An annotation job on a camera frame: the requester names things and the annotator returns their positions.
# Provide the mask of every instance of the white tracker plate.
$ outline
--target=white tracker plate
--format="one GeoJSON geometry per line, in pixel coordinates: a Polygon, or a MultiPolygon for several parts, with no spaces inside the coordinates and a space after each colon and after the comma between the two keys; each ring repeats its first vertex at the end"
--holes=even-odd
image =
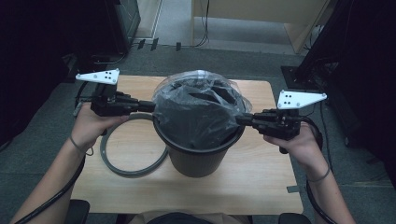
{"type": "Polygon", "coordinates": [[[278,109],[299,109],[327,98],[326,93],[281,91],[277,101],[278,109]]]}
{"type": "Polygon", "coordinates": [[[90,81],[109,85],[116,85],[119,81],[120,70],[108,70],[96,73],[77,74],[76,79],[81,81],[90,81]]]}

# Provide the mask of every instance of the person's right hand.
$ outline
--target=person's right hand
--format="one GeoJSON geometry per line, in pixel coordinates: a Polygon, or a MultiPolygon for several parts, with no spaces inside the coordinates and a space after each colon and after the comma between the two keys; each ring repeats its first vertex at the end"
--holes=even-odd
{"type": "Polygon", "coordinates": [[[318,162],[324,161],[311,127],[306,122],[301,123],[300,134],[289,141],[266,135],[263,138],[269,143],[285,148],[306,171],[316,167],[318,162]]]}

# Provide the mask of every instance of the dark wall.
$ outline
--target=dark wall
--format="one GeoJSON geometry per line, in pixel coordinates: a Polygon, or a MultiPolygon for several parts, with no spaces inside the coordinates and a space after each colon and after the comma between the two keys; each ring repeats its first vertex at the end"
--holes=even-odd
{"type": "Polygon", "coordinates": [[[359,140],[392,166],[396,183],[396,3],[381,2],[359,36],[349,41],[331,82],[361,123],[359,140]]]}
{"type": "Polygon", "coordinates": [[[25,129],[68,73],[62,60],[68,46],[40,7],[31,1],[0,7],[0,145],[25,129]]]}

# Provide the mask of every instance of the forearm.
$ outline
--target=forearm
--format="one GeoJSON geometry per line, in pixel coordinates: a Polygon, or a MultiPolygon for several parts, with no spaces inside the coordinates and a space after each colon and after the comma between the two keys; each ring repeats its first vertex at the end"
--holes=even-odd
{"type": "MultiPolygon", "coordinates": [[[[307,171],[307,178],[311,180],[318,179],[327,173],[329,167],[324,159],[320,159],[315,165],[307,171]]],[[[315,201],[319,207],[336,223],[355,223],[352,215],[350,215],[344,198],[335,181],[332,172],[318,182],[309,182],[315,201]]],[[[316,214],[317,223],[326,223],[318,214],[316,214]]]]}
{"type": "MultiPolygon", "coordinates": [[[[31,213],[58,193],[72,178],[84,155],[70,142],[65,141],[54,162],[26,199],[11,223],[31,213]]],[[[32,220],[32,223],[63,223],[73,187],[66,194],[32,220]]]]}

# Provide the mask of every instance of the chair armrest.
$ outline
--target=chair armrest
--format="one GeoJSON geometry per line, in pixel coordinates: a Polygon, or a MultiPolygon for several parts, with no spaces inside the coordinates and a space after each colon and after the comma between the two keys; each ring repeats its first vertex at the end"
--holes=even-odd
{"type": "Polygon", "coordinates": [[[64,224],[84,224],[90,212],[90,204],[83,200],[70,200],[64,224]]]}
{"type": "Polygon", "coordinates": [[[296,213],[280,214],[278,224],[311,224],[311,221],[304,215],[296,213]]]}

